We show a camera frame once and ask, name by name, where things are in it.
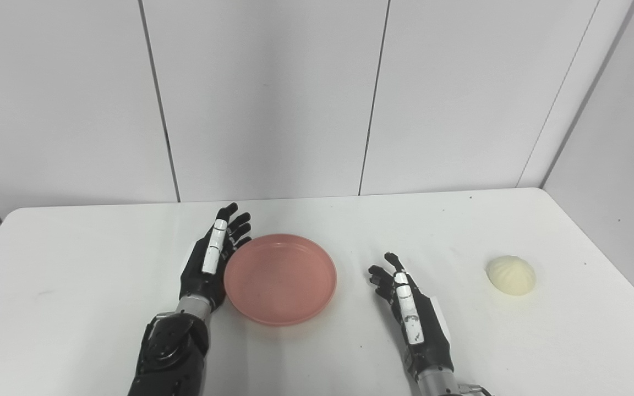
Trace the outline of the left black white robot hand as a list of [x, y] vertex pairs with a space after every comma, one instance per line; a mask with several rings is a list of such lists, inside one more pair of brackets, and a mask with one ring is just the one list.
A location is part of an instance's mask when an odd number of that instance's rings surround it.
[[250, 213], [232, 218], [239, 210], [236, 202], [217, 213], [216, 219], [203, 238], [196, 241], [181, 274], [179, 297], [197, 296], [216, 311], [226, 299], [224, 276], [229, 259], [251, 241]]

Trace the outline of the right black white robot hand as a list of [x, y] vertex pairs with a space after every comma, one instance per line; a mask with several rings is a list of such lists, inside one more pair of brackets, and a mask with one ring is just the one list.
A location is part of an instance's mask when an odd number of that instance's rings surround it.
[[444, 333], [433, 302], [422, 293], [412, 276], [393, 252], [384, 259], [394, 267], [392, 273], [378, 265], [368, 269], [375, 293], [389, 305], [405, 340], [405, 367], [418, 378], [428, 369], [453, 372], [450, 342]]

